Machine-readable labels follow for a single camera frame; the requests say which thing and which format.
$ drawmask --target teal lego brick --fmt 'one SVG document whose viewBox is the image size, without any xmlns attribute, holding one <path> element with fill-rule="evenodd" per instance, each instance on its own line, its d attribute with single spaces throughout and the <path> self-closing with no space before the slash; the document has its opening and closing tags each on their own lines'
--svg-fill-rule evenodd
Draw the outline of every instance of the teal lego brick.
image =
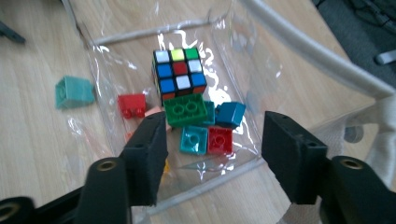
<svg viewBox="0 0 396 224">
<path fill-rule="evenodd" d="M 225 102 L 215 109 L 216 125 L 223 128 L 235 129 L 242 122 L 246 106 L 239 102 Z"/>
<path fill-rule="evenodd" d="M 94 102 L 93 85 L 88 79 L 64 76 L 55 86 L 55 106 L 76 108 Z"/>
<path fill-rule="evenodd" d="M 216 123 L 215 119 L 215 103 L 212 101 L 204 101 L 205 108 L 206 108 L 206 113 L 207 117 L 206 120 L 204 120 L 200 126 L 208 127 L 208 126 L 213 126 Z"/>
<path fill-rule="evenodd" d="M 180 152 L 205 155 L 207 147 L 207 128 L 186 126 L 180 137 Z"/>
<path fill-rule="evenodd" d="M 207 118 L 201 93 L 165 100 L 163 107 L 168 123 L 172 127 L 200 124 Z"/>
</svg>

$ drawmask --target lego brick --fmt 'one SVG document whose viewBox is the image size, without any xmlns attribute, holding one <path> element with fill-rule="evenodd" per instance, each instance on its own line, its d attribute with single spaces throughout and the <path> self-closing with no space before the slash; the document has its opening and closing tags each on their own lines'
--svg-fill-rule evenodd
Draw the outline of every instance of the lego brick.
<svg viewBox="0 0 396 224">
<path fill-rule="evenodd" d="M 169 166 L 168 159 L 166 159 L 165 160 L 165 166 L 163 167 L 163 172 L 166 174 L 166 173 L 169 173 L 170 171 L 171 171 L 171 167 Z"/>
<path fill-rule="evenodd" d="M 192 86 L 189 76 L 176 77 L 177 96 L 183 96 L 192 93 Z"/>
<path fill-rule="evenodd" d="M 207 146 L 207 128 L 184 127 L 180 137 L 180 152 L 205 155 Z"/>
<path fill-rule="evenodd" d="M 172 127 L 199 124 L 207 117 L 202 94 L 180 96 L 163 102 L 166 118 Z"/>
<path fill-rule="evenodd" d="M 184 62 L 173 63 L 172 67 L 173 67 L 175 76 L 187 75 L 187 73 L 188 73 L 187 65 Z"/>
<path fill-rule="evenodd" d="M 193 49 L 184 49 L 184 52 L 186 54 L 186 59 L 191 60 L 191 59 L 199 59 L 199 52 L 197 48 Z"/>
<path fill-rule="evenodd" d="M 143 118 L 146 112 L 145 94 L 125 94 L 119 95 L 119 109 L 125 119 L 132 117 Z"/>
<path fill-rule="evenodd" d="M 93 85 L 81 77 L 64 76 L 55 86 L 57 109 L 76 108 L 94 102 Z"/>
<path fill-rule="evenodd" d="M 216 107 L 216 124 L 223 128 L 237 128 L 244 117 L 246 106 L 238 102 L 226 102 Z"/>
<path fill-rule="evenodd" d="M 188 61 L 190 73 L 202 73 L 202 66 L 200 60 Z"/>
<path fill-rule="evenodd" d="M 232 154 L 233 130 L 209 127 L 206 152 L 207 154 Z"/>
<path fill-rule="evenodd" d="M 191 74 L 191 85 L 193 93 L 204 93 L 207 83 L 203 73 Z"/>
<path fill-rule="evenodd" d="M 183 49 L 173 49 L 171 50 L 171 56 L 173 62 L 184 61 L 184 52 Z"/>
<path fill-rule="evenodd" d="M 200 126 L 212 126 L 215 125 L 215 103 L 211 101 L 204 101 L 207 117 Z"/>
</svg>

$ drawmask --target wooden table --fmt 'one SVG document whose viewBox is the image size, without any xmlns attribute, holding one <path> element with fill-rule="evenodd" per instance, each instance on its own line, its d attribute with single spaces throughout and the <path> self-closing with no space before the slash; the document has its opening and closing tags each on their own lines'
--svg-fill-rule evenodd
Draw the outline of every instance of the wooden table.
<svg viewBox="0 0 396 224">
<path fill-rule="evenodd" d="M 309 0 L 266 3 L 319 43 L 346 57 Z M 2 2 L 0 20 L 27 40 L 19 45 L 0 38 L 0 199 L 25 195 L 39 206 L 81 186 L 89 165 L 111 152 L 96 104 L 55 109 L 54 86 L 61 77 L 92 78 L 87 53 L 62 4 Z M 260 35 L 281 62 L 282 75 L 295 83 L 290 85 L 292 91 L 301 93 L 297 101 L 284 99 L 283 107 L 265 102 L 268 108 L 277 108 L 310 128 L 339 116 L 340 111 L 350 112 L 373 102 L 325 77 L 272 36 Z M 304 74 L 304 85 L 294 73 Z M 355 155 L 363 158 L 364 153 Z M 288 198 L 264 164 L 153 216 L 151 221 L 276 223 L 288 207 Z"/>
</svg>

